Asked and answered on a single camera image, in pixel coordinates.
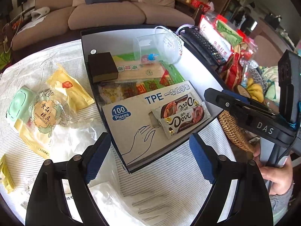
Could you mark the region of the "right hand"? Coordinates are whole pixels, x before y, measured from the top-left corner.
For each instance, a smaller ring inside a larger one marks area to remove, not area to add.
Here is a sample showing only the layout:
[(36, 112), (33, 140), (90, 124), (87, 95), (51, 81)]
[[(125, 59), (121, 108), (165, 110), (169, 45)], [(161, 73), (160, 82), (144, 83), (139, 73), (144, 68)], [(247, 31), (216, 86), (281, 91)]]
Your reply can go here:
[(282, 168), (263, 166), (260, 162), (260, 145), (255, 146), (253, 160), (259, 167), (263, 179), (272, 182), (270, 195), (283, 195), (291, 187), (293, 183), (293, 166), (290, 156), (286, 159), (286, 163)]

